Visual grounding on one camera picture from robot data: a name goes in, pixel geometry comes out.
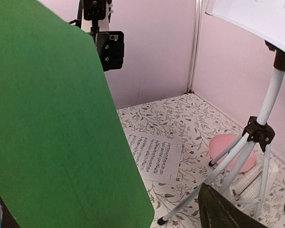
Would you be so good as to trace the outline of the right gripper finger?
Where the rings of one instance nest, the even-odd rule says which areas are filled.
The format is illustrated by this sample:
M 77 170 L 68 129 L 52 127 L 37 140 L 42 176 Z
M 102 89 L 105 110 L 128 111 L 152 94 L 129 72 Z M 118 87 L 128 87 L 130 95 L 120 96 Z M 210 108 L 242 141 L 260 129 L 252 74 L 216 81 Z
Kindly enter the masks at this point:
M 238 210 L 208 184 L 202 183 L 198 204 L 203 228 L 266 228 L 265 225 Z

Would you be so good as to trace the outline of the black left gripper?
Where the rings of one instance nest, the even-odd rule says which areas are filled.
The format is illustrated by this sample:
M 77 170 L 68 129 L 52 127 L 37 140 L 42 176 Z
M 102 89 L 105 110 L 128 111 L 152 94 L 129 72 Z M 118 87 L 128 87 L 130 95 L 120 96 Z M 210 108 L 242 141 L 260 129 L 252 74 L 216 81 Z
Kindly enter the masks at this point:
M 103 31 L 89 35 L 93 38 L 104 71 L 121 69 L 124 63 L 124 33 Z

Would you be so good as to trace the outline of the green sheet music paper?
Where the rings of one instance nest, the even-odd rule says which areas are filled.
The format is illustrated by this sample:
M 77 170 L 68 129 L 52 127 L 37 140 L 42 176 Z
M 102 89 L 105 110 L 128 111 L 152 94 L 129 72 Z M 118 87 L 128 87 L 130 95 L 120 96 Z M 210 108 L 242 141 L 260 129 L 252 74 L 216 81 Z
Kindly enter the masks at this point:
M 154 218 L 92 37 L 36 0 L 0 0 L 0 195 L 22 228 Z

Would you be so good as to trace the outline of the grey perforated music stand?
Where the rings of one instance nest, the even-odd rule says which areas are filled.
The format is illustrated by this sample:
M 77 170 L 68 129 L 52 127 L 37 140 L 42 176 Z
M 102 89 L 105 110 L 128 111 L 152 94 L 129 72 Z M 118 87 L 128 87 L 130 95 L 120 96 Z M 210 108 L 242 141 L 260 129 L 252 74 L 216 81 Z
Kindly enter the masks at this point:
M 193 0 L 157 1 L 164 7 L 161 27 L 169 41 L 164 47 L 180 48 L 181 56 L 169 62 L 189 69 L 193 24 L 197 4 Z M 239 124 L 256 114 L 265 97 L 274 54 L 251 32 L 222 19 L 201 16 L 197 70 L 193 90 Z

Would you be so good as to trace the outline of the white metronome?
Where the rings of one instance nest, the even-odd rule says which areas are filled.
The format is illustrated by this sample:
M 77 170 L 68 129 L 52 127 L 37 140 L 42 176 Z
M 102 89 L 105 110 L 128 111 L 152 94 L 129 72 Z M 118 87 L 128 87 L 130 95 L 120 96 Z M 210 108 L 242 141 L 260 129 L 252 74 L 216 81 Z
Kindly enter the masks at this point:
M 262 179 L 263 163 L 257 164 L 254 168 L 241 176 L 234 182 L 229 190 L 226 191 L 225 196 L 228 200 L 244 201 L 253 200 L 259 196 L 259 190 Z

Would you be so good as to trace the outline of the white sheet music paper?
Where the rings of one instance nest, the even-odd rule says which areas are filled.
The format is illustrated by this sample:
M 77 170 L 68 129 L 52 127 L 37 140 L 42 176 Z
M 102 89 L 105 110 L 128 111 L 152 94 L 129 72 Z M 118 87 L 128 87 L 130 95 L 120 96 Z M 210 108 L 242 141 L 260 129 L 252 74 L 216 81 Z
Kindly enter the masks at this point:
M 147 133 L 125 133 L 136 166 L 144 180 L 174 184 L 182 142 Z

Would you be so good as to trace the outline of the left aluminium frame post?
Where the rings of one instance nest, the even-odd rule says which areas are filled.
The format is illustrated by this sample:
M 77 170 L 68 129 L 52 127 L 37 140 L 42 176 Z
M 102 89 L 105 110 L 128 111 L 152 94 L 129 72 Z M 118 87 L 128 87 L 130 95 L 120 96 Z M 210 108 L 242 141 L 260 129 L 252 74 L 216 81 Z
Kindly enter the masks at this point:
M 197 60 L 199 53 L 199 44 L 200 44 L 200 29 L 203 13 L 203 0 L 195 0 L 194 8 L 194 17 L 193 17 L 193 33 L 192 33 L 192 42 L 191 42 L 191 52 L 190 52 L 190 64 L 187 78 L 187 89 L 186 93 L 193 92 Z

